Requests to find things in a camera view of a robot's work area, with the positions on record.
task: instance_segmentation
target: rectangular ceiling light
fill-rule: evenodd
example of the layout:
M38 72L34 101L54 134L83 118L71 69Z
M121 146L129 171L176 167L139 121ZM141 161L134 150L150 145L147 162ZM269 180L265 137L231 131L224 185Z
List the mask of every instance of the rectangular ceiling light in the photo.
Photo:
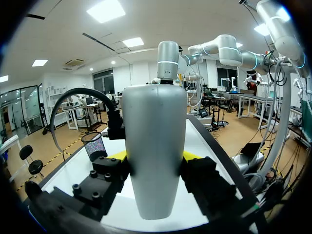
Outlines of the rectangular ceiling light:
M254 30L256 30L258 33L264 36L267 36L270 34L267 26L264 23L254 28Z
M100 23L105 23L126 14L117 0L104 0L87 10L87 13Z
M36 59L33 63L33 67L42 67L47 63L46 59Z
M5 81L8 81L8 80L9 80L9 76L0 77L0 83L1 83L1 82L5 82Z
M239 48L239 47L241 47L241 46L243 46L243 44L236 42L236 47L237 47L237 48Z
M132 38L128 40L123 40L122 41L127 47L134 47L138 45L144 45L144 42L142 41L141 38Z

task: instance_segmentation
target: ceiling light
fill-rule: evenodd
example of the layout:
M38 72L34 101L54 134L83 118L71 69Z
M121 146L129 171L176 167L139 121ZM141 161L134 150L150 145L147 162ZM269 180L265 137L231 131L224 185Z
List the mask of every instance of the ceiling light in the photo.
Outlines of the ceiling light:
M127 47L134 47L138 45L144 45L144 42L142 41L141 38L132 38L128 40L123 40L122 41Z
M0 82L5 82L5 81L8 81L8 80L9 80L9 76L8 75L0 77Z
M33 63L33 67L42 67L46 64L48 60L46 59L36 59Z
M258 33L260 33L264 36L267 36L270 34L267 26L264 23L260 24L256 28L254 28L254 30L256 30Z
M117 0L102 1L87 10L87 13L100 23L110 21L126 14Z
M284 21L289 21L291 19L289 13L284 7L281 7L277 13L278 16L280 16Z

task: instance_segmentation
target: computer monitor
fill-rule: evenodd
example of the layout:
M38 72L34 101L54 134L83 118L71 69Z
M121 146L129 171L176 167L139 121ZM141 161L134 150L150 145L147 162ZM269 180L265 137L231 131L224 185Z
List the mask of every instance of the computer monitor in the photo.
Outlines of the computer monitor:
M92 97L86 97L86 102L87 102L87 105L93 104Z

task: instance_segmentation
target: stool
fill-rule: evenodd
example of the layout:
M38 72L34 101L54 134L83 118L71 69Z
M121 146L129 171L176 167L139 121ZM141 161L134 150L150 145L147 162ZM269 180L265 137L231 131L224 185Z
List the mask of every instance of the stool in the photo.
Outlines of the stool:
M227 103L228 105L219 105L219 108L223 110L223 114L222 114L222 121L219 121L219 126L226 126L229 124L229 122L224 121L224 111L229 111L232 109L232 104L233 104L233 100L229 100L229 102Z
M28 157L30 157L30 155L33 152L33 148L30 145L26 145L24 146L20 152L19 152L19 157L21 158L21 160L25 160ZM28 167L28 171L30 174L32 174L34 177L37 177L37 175L39 175L41 177L41 179L44 178L43 174L41 173L41 170L43 168L43 163L41 160L35 160L32 161Z

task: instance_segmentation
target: ceiling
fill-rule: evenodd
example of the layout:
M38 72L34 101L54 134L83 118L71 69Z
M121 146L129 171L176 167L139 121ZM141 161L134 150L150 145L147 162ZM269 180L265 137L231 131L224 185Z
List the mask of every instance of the ceiling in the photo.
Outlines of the ceiling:
M116 61L114 66L155 61L158 44L163 40L187 47L210 41L220 34L230 34L243 44L241 49L256 53L267 50L263 37L253 30L255 21L238 0L119 0L126 15L103 24L86 12L100 1L39 1L30 13L45 19L26 17L16 31L0 70L0 76L9 75L9 80L1 86L37 80L46 72L62 71L64 63L71 59L85 61L85 67L74 71L76 74L110 68L111 60ZM252 13L261 22L257 13ZM125 48L121 41L134 37L141 37L144 45ZM36 59L49 61L43 67L32 67Z

